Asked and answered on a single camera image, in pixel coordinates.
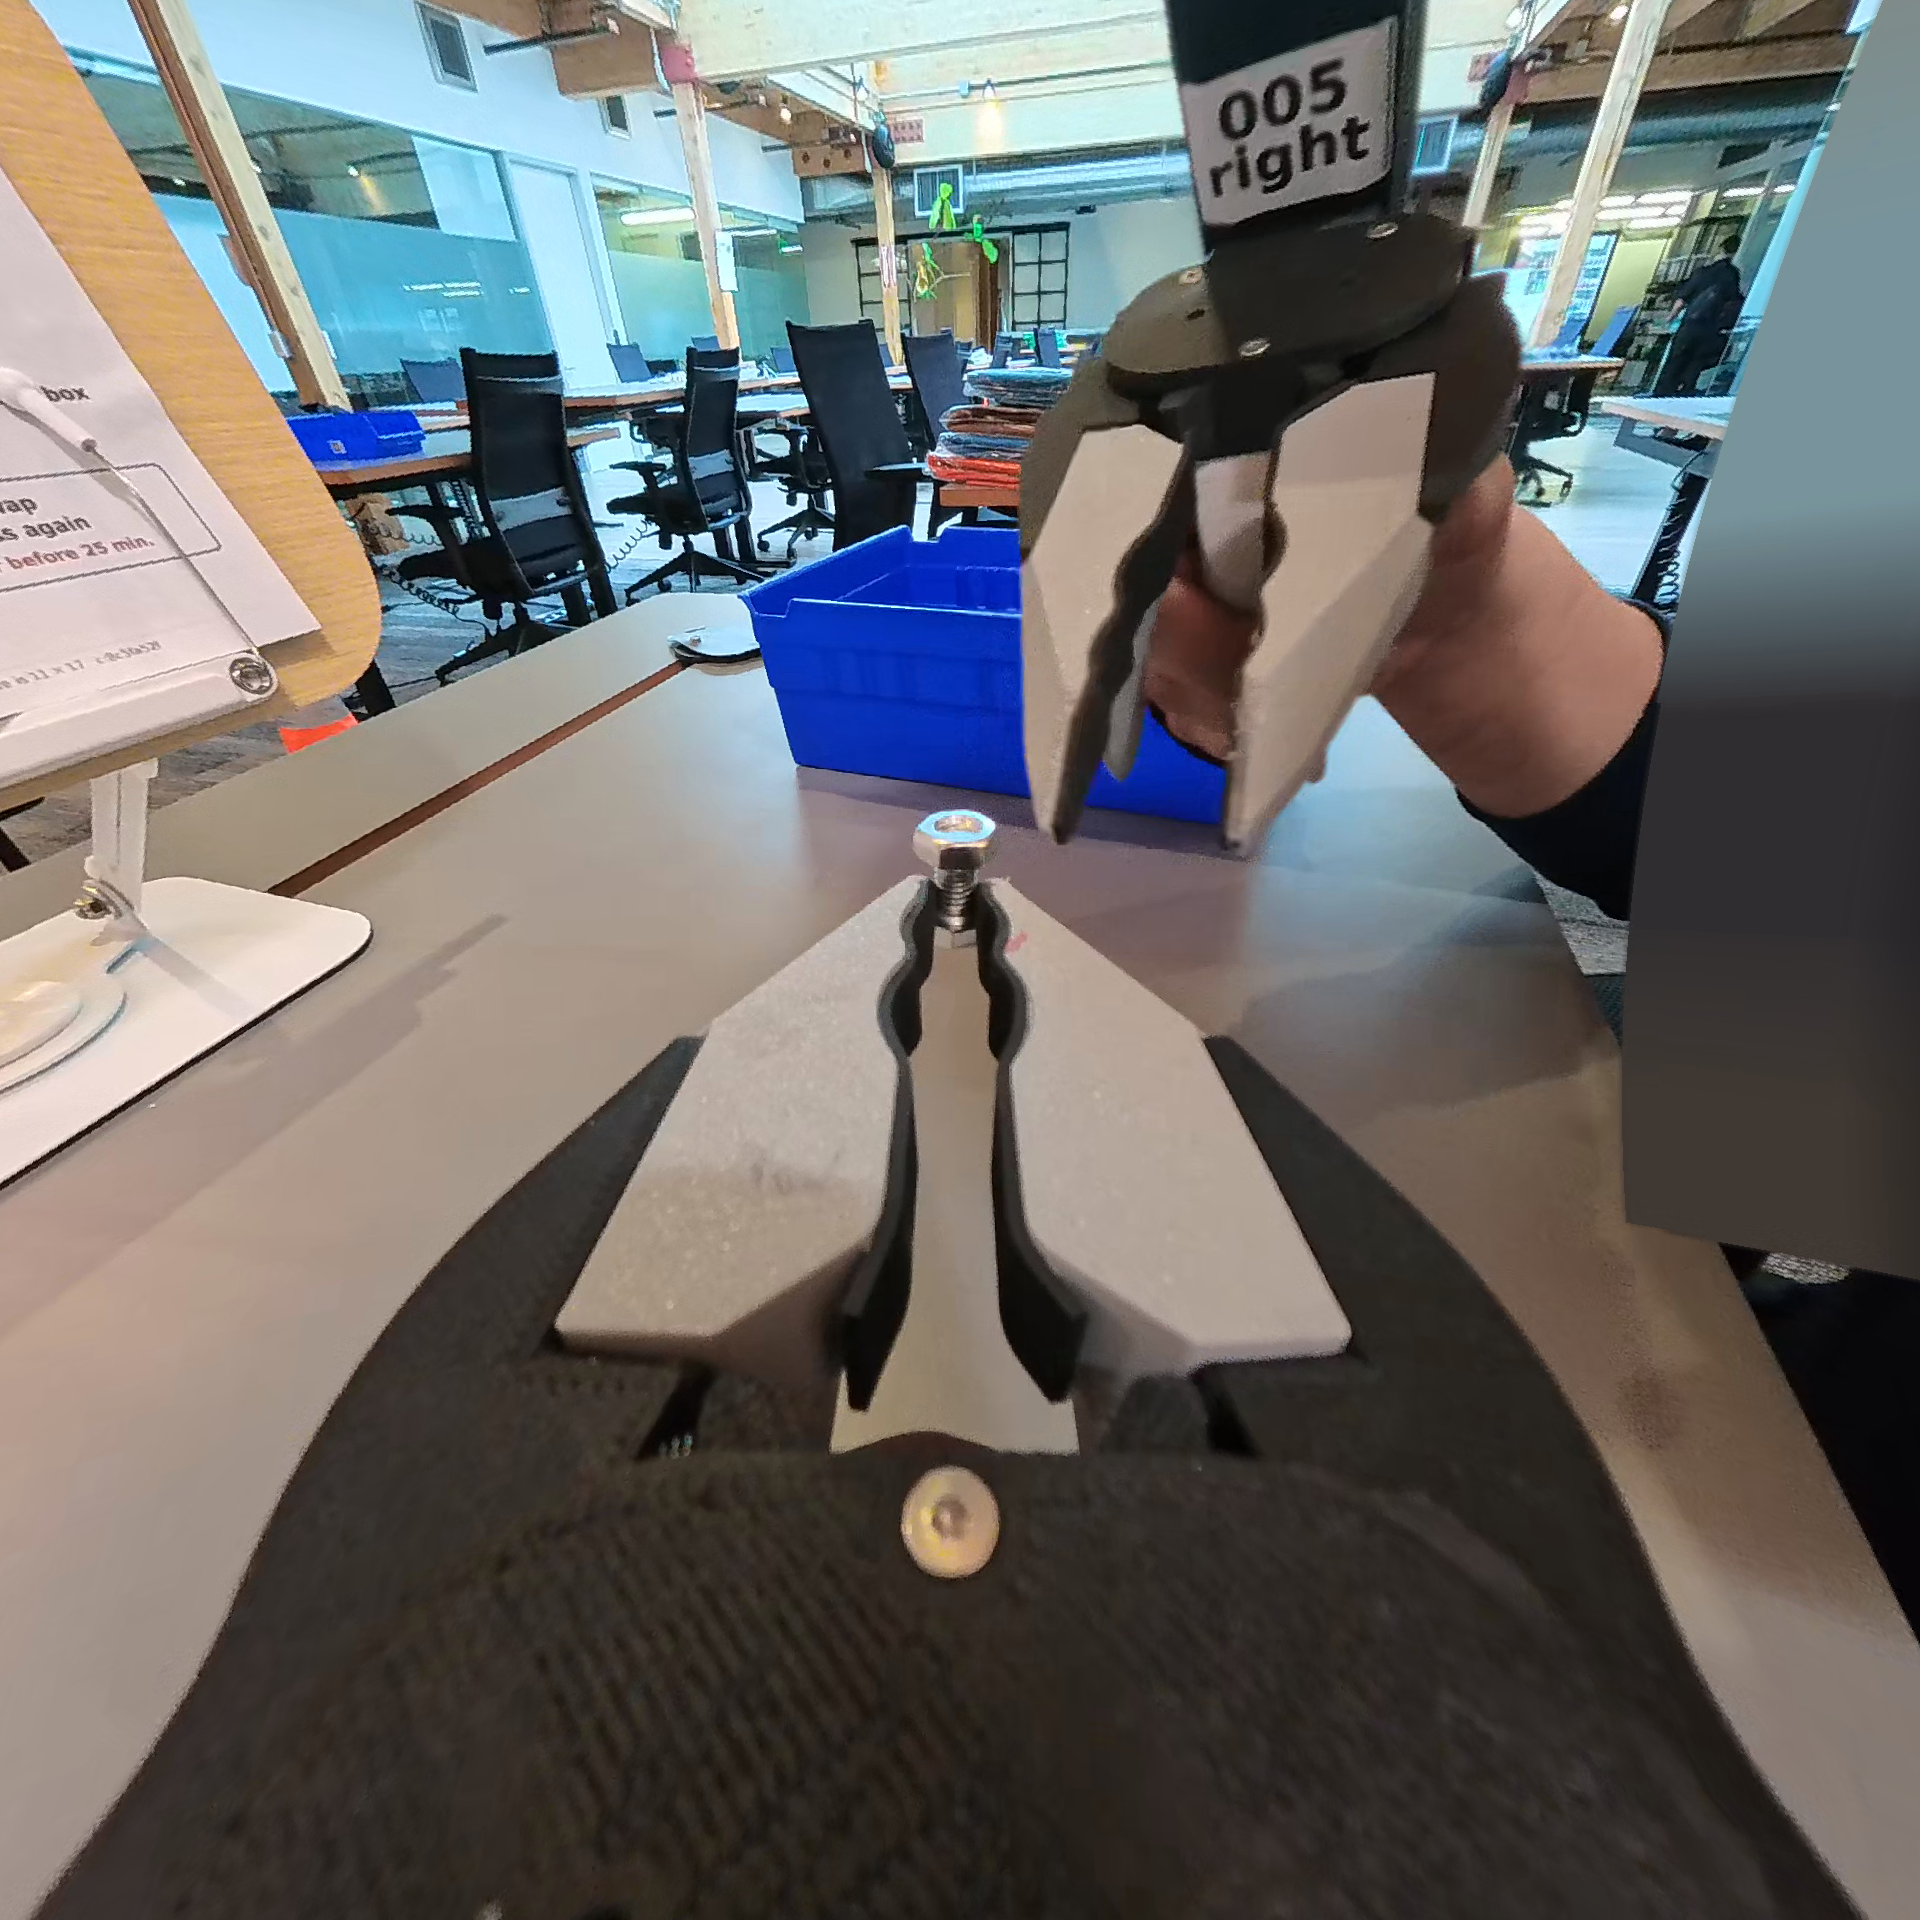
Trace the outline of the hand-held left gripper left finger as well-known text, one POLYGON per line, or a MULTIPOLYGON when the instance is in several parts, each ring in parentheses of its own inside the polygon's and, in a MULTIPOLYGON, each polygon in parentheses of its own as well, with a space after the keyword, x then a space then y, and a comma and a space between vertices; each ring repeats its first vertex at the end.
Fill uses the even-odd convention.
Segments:
POLYGON ((929 889, 900 881, 719 1012, 571 1301, 571 1357, 844 1382, 908 1313, 929 889))

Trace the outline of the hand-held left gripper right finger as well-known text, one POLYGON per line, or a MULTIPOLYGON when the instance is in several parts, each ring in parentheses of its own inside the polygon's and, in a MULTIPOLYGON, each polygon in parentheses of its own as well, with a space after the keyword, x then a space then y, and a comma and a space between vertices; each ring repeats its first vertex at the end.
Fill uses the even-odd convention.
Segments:
POLYGON ((1349 1316, 1206 1033, 1008 881, 972 898, 988 1330, 972 1442, 1080 1450, 1140 1380, 1343 1357, 1349 1316))

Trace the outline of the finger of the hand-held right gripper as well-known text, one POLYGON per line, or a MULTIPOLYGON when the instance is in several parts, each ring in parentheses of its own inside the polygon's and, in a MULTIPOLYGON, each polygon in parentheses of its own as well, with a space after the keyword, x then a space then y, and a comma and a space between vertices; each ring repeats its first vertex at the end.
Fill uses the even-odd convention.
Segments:
POLYGON ((1363 379, 1289 419, 1270 461, 1284 549, 1234 693, 1220 845, 1255 854, 1321 762, 1430 579, 1423 460, 1433 371, 1363 379))
POLYGON ((1133 777, 1158 607, 1196 530, 1189 449, 1149 422, 1044 422, 1022 461, 1022 761, 1073 845, 1097 777, 1133 777))

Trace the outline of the blue plastic bin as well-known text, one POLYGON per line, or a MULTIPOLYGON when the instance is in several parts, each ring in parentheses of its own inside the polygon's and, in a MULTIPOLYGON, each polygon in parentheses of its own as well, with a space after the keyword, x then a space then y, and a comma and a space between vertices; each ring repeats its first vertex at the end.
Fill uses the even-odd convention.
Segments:
POLYGON ((1022 542, 883 530, 740 591, 791 762, 1028 797, 1022 542))

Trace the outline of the silver hex bolt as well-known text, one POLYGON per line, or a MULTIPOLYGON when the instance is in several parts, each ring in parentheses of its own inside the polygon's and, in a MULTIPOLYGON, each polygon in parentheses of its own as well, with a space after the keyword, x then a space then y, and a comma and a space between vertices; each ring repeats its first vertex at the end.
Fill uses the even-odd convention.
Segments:
POLYGON ((936 933, 949 951, 977 942, 972 915, 977 915, 985 869, 993 857, 993 835, 1002 835, 1002 825, 985 807, 935 807, 918 825, 918 854, 929 864, 936 933))

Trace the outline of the person's right forearm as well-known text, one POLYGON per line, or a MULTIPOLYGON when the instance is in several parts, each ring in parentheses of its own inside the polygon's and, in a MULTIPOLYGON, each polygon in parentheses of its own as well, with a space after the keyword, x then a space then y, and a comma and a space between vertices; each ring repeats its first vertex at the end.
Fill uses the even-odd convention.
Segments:
POLYGON ((1546 881, 1592 898, 1603 915, 1628 921, 1633 849, 1647 817, 1647 777, 1664 706, 1664 668, 1647 675, 1647 702, 1623 721, 1623 620, 1532 629, 1485 668, 1474 721, 1467 779, 1456 797, 1546 881))

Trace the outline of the person's right hand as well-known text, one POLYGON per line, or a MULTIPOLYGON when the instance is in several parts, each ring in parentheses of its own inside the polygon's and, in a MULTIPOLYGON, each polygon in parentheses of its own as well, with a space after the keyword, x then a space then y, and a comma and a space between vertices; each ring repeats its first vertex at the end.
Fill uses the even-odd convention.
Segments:
POLYGON ((1430 586, 1366 693, 1456 784, 1467 779, 1464 762, 1474 739, 1485 739, 1474 721, 1485 668, 1496 668, 1510 648, 1525 648, 1532 629, 1554 644, 1558 629, 1592 625, 1603 644, 1612 611, 1623 620, 1617 648, 1633 675, 1623 721, 1633 721, 1647 675, 1664 668, 1664 629, 1655 611, 1608 598, 1584 566, 1514 503, 1514 471, 1496 460, 1433 522, 1430 586))

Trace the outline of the stack of colourful cloths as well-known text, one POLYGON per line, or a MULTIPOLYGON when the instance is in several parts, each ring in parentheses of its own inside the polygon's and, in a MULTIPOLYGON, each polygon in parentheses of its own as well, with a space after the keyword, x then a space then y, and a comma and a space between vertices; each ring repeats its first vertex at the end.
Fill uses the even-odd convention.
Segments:
POLYGON ((1008 360, 972 368, 960 400, 936 410, 936 442, 929 472, 946 511, 1002 511, 1022 509, 1022 461, 1044 410, 1064 395, 1073 368, 1008 360))

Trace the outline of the black office chair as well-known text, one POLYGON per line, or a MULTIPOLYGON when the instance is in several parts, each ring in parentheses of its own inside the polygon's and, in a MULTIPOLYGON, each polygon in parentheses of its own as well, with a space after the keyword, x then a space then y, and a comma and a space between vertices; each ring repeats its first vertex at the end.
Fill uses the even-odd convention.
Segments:
POLYGON ((796 480, 834 496, 834 551, 908 530, 929 461, 900 419, 874 321, 785 321, 785 349, 807 407, 796 480))
POLYGON ((903 336, 908 371, 908 448, 918 460, 936 449, 946 419, 966 400, 966 349, 949 327, 903 336))
POLYGON ((625 586, 625 601, 670 591, 678 579, 733 579, 757 586, 772 571, 746 560, 756 496, 739 461, 739 349, 689 343, 684 428, 670 442, 670 471, 644 471, 634 496, 612 496, 612 511, 634 511, 657 530, 670 560, 625 586))
POLYGON ((463 349, 468 395, 468 530, 450 509, 401 509, 438 530, 438 551, 396 566, 396 579, 463 586, 492 636, 438 666, 438 683, 541 648, 555 625, 529 611, 537 598, 561 598, 571 625, 612 611, 611 551, 590 519, 579 449, 564 428, 564 371, 555 349, 504 355, 463 349))

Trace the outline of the green streamer decoration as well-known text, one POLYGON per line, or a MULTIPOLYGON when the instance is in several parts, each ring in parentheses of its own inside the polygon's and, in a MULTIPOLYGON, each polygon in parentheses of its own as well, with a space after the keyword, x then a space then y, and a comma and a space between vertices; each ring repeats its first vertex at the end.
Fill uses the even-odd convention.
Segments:
POLYGON ((988 289, 1002 284, 1002 234, 985 212, 966 208, 960 167, 929 167, 918 175, 918 216, 924 234, 908 245, 908 294, 936 303, 949 280, 988 275, 988 289))

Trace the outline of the wooden office desk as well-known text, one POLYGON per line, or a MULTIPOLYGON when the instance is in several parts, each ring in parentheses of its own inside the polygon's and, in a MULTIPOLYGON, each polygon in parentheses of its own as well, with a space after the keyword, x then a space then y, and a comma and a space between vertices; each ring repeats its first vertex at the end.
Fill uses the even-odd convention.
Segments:
POLYGON ((423 449, 321 461, 335 503, 396 496, 432 549, 396 566, 415 591, 448 586, 478 607, 561 598, 574 625, 612 611, 611 551, 586 503, 579 448, 612 428, 438 434, 423 449))

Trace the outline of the small blue parts bin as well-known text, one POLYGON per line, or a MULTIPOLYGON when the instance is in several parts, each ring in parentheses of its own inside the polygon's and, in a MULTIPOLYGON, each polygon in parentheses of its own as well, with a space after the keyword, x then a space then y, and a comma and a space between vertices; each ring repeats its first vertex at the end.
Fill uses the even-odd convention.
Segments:
POLYGON ((321 471, 324 461, 390 461, 390 460, 423 449, 423 422, 408 407, 288 410, 285 422, 321 471))

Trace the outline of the printed instruction sheet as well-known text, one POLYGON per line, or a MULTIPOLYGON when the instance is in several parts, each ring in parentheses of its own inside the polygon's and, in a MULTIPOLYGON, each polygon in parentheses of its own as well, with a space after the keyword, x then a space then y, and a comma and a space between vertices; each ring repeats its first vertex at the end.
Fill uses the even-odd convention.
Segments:
POLYGON ((238 716, 321 611, 0 182, 0 721, 8 779, 238 716))

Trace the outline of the wooden display board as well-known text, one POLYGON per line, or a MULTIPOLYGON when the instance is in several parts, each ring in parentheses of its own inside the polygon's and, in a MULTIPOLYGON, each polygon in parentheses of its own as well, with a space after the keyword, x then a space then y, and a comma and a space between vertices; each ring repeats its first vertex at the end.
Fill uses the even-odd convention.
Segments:
POLYGON ((260 702, 35 779, 8 779, 8 801, 35 801, 212 733, 346 693, 374 666, 378 591, 353 522, 329 503, 321 471, 301 460, 218 303, 179 253, 149 190, 35 7, 8 0, 0 54, 8 178, 147 371, 173 428, 321 611, 321 629, 268 648, 281 684, 260 702))

